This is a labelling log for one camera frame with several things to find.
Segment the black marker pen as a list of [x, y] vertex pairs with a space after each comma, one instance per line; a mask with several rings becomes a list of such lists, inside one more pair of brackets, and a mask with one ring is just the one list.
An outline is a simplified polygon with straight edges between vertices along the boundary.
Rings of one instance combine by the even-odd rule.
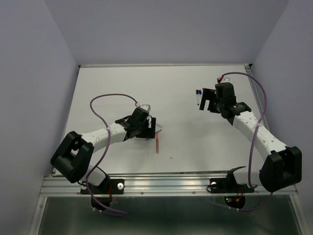
[[196, 94], [196, 98], [197, 98], [197, 105], [200, 105], [200, 97], [198, 94]]

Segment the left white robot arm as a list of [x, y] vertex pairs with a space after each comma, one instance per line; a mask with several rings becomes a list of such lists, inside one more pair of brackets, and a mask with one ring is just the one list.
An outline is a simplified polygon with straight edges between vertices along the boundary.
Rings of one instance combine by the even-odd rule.
[[109, 187], [109, 176], [90, 164], [92, 155], [111, 144], [132, 138], [154, 139], [156, 120], [146, 109], [137, 107], [130, 116], [103, 129], [84, 134], [71, 131], [65, 135], [50, 164], [69, 182], [85, 182], [98, 193], [103, 193]]

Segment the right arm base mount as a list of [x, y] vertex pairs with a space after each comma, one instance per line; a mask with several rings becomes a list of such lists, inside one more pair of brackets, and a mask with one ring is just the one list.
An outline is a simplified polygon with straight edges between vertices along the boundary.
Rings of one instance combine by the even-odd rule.
[[234, 172], [241, 168], [244, 166], [229, 170], [223, 178], [211, 178], [206, 190], [210, 193], [253, 193], [255, 190], [249, 188], [247, 183], [238, 184], [235, 180]]

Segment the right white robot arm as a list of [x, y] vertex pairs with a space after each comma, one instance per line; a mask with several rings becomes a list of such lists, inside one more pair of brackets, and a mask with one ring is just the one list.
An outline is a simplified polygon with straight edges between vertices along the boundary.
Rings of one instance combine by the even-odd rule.
[[208, 111], [221, 114], [233, 127], [250, 142], [251, 150], [256, 149], [263, 159], [261, 169], [252, 171], [252, 166], [239, 166], [217, 179], [214, 192], [236, 191], [241, 186], [264, 187], [268, 192], [297, 184], [302, 180], [302, 152], [278, 140], [263, 124], [259, 123], [251, 108], [244, 102], [237, 102], [234, 87], [230, 82], [215, 85], [214, 89], [204, 88], [200, 110], [208, 104]]

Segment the orange highlighter pen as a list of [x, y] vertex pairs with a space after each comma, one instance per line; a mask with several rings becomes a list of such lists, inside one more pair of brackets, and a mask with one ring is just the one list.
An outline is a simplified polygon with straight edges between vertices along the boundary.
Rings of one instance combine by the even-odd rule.
[[156, 153], [159, 154], [159, 135], [156, 134]]

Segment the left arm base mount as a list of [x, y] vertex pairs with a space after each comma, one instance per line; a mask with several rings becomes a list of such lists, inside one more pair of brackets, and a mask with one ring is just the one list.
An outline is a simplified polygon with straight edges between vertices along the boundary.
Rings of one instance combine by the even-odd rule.
[[96, 168], [88, 177], [88, 186], [92, 194], [122, 195], [124, 193], [125, 180], [110, 177], [103, 170]]

